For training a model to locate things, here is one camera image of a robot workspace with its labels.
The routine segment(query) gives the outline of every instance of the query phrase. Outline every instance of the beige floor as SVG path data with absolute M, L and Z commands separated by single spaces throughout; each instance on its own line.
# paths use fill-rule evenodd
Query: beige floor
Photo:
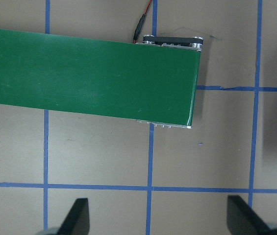
M 130 43 L 146 3 L 50 0 L 50 32 Z M 157 35 L 205 38 L 199 85 L 252 87 L 257 6 L 255 0 L 158 0 Z M 261 12 L 260 86 L 277 87 L 277 0 L 264 0 Z M 45 0 L 0 0 L 0 28 L 44 33 L 45 13 Z M 142 34 L 151 30 L 152 8 Z M 152 186 L 245 189 L 239 194 L 247 201 L 253 104 L 254 92 L 198 91 L 192 130 L 154 129 Z M 259 93 L 256 140 L 253 186 L 260 190 L 253 194 L 253 208 L 277 223 L 277 92 Z M 49 226 L 59 226 L 77 197 L 88 197 L 91 235 L 145 234 L 148 159 L 146 124 L 49 111 L 49 184 L 136 186 L 50 188 Z M 21 184 L 0 184 L 0 234 L 43 229 L 43 110 L 0 105 L 2 182 Z M 150 234 L 229 234 L 229 193 L 195 191 L 153 191 Z

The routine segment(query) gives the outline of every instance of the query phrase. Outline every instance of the red wire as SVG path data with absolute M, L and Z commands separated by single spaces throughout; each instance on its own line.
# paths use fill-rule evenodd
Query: red wire
M 151 2 L 152 2 L 152 0 L 149 1 L 148 5 L 147 5 L 147 7 L 146 7 L 146 10 L 145 10 L 145 12 L 144 12 L 144 14 L 147 14 L 147 11 L 148 11 L 148 9 L 149 9 L 149 7 L 150 7 Z

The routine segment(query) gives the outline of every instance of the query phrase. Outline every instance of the black connector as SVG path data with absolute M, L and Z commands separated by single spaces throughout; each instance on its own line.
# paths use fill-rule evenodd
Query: black connector
M 142 17 L 140 18 L 139 22 L 138 22 L 138 25 L 135 29 L 135 33 L 134 33 L 134 37 L 133 37 L 133 40 L 136 41 L 142 31 L 142 28 L 143 28 L 143 25 L 144 25 L 144 22 L 145 22 L 145 18 L 146 18 L 146 14 L 143 14 Z

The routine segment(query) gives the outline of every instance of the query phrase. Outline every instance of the vertical blue line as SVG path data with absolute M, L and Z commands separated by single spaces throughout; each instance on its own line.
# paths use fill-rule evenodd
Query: vertical blue line
M 45 33 L 50 34 L 50 0 L 46 0 Z M 44 229 L 48 228 L 48 146 L 49 146 L 49 111 L 44 111 Z
M 148 183 L 147 183 L 147 213 L 146 235 L 150 235 L 151 227 L 151 194 L 152 194 L 152 162 L 153 162 L 153 131 L 152 123 L 149 125 L 149 153 L 148 153 Z
M 152 34 L 157 36 L 157 14 L 158 14 L 158 0 L 153 0 L 152 3 Z
M 256 41 L 256 72 L 255 72 L 255 91 L 254 91 L 254 108 L 252 117 L 252 150 L 251 150 L 251 166 L 248 204 L 252 207 L 252 196 L 254 187 L 254 171 L 256 156 L 256 140 L 257 140 L 257 122 L 258 122 L 258 102 L 259 102 L 259 80 L 260 80 L 260 56 L 261 56 L 261 21 L 262 21 L 262 0 L 258 0 L 257 11 L 257 41 Z
M 44 229 L 48 228 L 48 140 L 49 111 L 44 111 Z

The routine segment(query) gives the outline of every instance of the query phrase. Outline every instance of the green surface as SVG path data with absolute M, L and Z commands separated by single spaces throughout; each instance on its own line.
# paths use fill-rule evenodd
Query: green surface
M 191 125 L 200 52 L 0 30 L 0 104 Z

